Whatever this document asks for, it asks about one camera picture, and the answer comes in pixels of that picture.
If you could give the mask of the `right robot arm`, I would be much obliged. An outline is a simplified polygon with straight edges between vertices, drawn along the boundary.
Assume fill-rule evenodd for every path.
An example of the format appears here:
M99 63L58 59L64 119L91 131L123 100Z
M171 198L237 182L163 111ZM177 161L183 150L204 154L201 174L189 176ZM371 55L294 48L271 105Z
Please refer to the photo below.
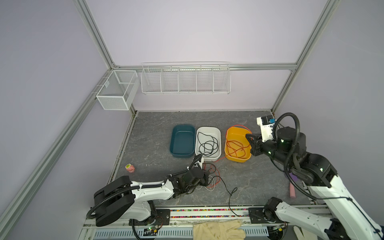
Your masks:
M306 135L285 127L276 136L263 141L261 135L246 134L254 156L264 154L284 164L289 151L294 152L288 164L288 173L303 181L311 199L327 205L332 217L319 217L272 197L259 218L267 222L288 222L317 235L324 240L382 240L383 226L373 221L352 197L336 169L324 156L307 152Z

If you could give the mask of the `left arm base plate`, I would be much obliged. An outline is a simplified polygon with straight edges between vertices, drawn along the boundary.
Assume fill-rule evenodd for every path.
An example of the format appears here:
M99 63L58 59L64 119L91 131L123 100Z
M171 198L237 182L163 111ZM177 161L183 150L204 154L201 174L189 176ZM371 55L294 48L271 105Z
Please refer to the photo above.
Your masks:
M149 225L158 225L158 226L168 226L171 219L171 210L170 209L156 209L156 213L151 214L150 217L144 221L134 220L135 226L149 226Z

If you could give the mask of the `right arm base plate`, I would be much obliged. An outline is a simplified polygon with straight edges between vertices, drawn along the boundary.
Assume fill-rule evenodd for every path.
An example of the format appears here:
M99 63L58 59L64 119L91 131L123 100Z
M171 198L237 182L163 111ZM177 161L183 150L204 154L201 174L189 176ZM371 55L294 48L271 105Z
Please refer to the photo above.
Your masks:
M252 224L286 224L280 220L275 211L264 208L248 208Z

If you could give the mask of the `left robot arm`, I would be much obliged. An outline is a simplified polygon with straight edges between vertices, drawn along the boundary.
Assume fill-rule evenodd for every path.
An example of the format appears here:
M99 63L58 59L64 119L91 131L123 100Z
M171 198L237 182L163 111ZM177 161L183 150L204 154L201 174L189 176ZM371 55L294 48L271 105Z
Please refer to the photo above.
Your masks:
M209 185L210 173L202 167L190 167L181 174L170 175L159 182L135 182L123 176L94 194L94 206L87 219L94 219L97 227L114 223L121 217L152 222L158 217L154 200L170 200L191 194L196 187Z

